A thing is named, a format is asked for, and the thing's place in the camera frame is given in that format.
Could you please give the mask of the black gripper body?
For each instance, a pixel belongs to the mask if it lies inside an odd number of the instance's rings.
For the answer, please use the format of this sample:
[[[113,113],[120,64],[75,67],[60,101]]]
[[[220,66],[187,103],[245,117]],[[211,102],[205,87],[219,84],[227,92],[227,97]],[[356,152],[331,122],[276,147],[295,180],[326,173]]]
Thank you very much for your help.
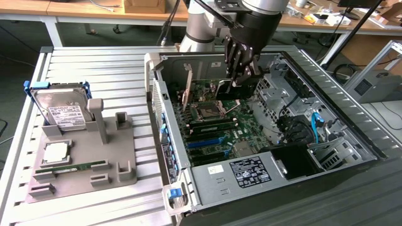
[[[252,48],[254,53],[260,53],[276,31],[282,13],[274,15],[258,12],[239,13],[236,15],[236,28],[229,29],[235,42]]]

